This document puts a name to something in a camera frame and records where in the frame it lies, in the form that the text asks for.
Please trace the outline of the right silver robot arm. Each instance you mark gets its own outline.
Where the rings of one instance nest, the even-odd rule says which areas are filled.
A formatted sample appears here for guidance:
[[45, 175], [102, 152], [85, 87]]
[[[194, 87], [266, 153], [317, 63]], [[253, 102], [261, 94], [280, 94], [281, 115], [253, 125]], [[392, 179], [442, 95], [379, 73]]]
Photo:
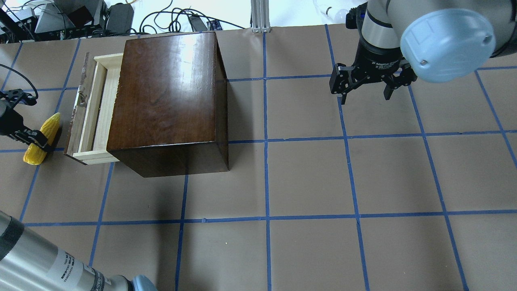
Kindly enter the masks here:
[[489, 58], [516, 52], [515, 0], [370, 0], [352, 8], [345, 25], [359, 36], [354, 63], [337, 63], [331, 94], [385, 83], [384, 98], [418, 78], [444, 83]]

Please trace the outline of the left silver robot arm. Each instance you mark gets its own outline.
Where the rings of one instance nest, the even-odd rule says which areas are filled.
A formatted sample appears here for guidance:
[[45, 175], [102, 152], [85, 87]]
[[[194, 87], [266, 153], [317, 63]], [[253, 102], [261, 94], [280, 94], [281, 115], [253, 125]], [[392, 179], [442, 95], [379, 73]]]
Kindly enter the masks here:
[[[1, 99], [1, 134], [15, 134], [29, 147], [24, 155], [28, 164], [41, 164], [59, 129], [60, 114], [46, 120], [38, 131], [24, 126], [15, 111], [24, 97]], [[128, 280], [124, 276], [106, 277], [72, 254], [59, 248], [18, 219], [1, 213], [1, 289], [17, 291], [155, 291], [143, 275]]]

